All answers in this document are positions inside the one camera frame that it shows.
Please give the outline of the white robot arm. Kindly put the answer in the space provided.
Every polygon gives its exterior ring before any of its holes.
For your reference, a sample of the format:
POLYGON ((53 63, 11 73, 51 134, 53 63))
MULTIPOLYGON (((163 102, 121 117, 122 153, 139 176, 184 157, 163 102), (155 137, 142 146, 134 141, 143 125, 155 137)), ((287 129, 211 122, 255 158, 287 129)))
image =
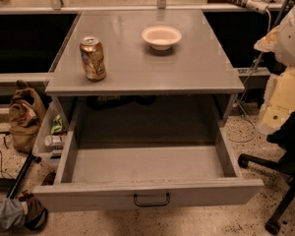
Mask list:
POLYGON ((274 54, 278 62, 295 67, 295 5, 278 26, 274 54))

